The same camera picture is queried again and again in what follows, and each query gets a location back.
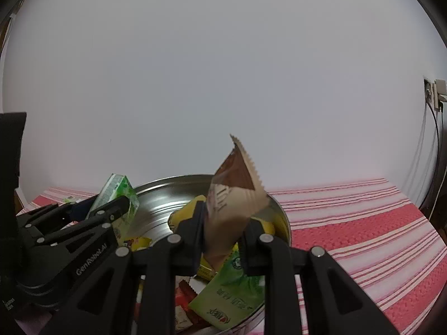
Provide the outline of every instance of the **green and white package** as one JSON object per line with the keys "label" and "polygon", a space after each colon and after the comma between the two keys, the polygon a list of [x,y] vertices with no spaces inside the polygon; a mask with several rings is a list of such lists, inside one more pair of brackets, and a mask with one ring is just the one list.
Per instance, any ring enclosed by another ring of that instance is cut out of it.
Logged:
{"label": "green and white package", "polygon": [[256,311],[264,294],[264,276],[245,275],[236,250],[189,308],[216,328],[227,330]]}
{"label": "green and white package", "polygon": [[112,174],[103,186],[101,192],[98,194],[98,197],[89,211],[90,215],[93,210],[96,210],[100,206],[103,206],[109,201],[115,200],[121,196],[129,198],[130,206],[127,213],[122,215],[121,218],[118,218],[112,222],[113,231],[115,233],[118,245],[121,245],[123,240],[126,238],[127,231],[129,230],[130,224],[132,223],[139,207],[137,194],[131,186],[128,178],[124,175]]}

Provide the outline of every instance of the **brown snack packet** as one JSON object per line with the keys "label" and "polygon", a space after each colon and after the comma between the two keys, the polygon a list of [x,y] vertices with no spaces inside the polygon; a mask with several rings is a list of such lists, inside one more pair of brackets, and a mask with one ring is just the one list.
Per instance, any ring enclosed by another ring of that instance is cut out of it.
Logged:
{"label": "brown snack packet", "polygon": [[258,173],[241,142],[230,135],[233,151],[211,180],[206,199],[204,258],[220,268],[250,218],[269,204]]}

